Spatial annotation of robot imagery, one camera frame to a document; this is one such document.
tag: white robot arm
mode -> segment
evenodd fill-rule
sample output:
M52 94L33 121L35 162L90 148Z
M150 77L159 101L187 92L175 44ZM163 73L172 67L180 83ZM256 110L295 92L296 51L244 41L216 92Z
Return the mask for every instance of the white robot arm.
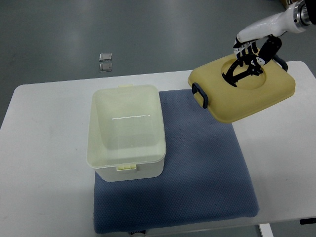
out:
M316 24L316 1L300 0L291 4L289 8L260 21L240 31L236 36L233 46L237 60L231 65L223 78L231 85L248 75L262 73L261 66L273 59L282 46L278 38L285 32L300 33L306 30L310 24ZM256 40L267 37L267 41L261 47L260 52L256 46ZM248 70L240 75L234 76L235 68L248 65Z

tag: yellow container lid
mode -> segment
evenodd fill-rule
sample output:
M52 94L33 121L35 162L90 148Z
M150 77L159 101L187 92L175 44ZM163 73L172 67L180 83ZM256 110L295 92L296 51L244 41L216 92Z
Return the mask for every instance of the yellow container lid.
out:
M220 122L231 123L270 107L295 92L295 80L276 62L271 60L262 67L259 76L247 76L233 87L222 77L236 60L228 55L194 69L188 83L198 83L208 97L207 109ZM246 70L247 66L237 67L235 73ZM203 98L199 93L195 99L202 106Z

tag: blue mat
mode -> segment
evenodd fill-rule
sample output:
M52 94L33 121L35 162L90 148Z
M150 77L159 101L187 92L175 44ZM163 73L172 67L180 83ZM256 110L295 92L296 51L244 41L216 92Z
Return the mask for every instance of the blue mat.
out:
M163 172L119 182L95 174L96 233L256 216L257 198L233 126L203 110L191 90L159 94L167 146Z

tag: small metal plate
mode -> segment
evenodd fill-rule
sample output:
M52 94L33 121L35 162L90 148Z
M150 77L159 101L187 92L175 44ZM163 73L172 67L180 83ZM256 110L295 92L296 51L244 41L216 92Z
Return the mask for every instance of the small metal plate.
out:
M112 71L112 63L100 63L100 72L110 72Z
M112 60L112 53L101 53L99 57L99 61L111 61Z

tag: white storage container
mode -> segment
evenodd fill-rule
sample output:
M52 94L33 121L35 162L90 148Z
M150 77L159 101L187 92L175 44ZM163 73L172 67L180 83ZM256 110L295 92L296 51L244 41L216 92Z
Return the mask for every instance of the white storage container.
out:
M162 173L165 153L160 98L153 85L93 94L87 163L104 180L156 177Z

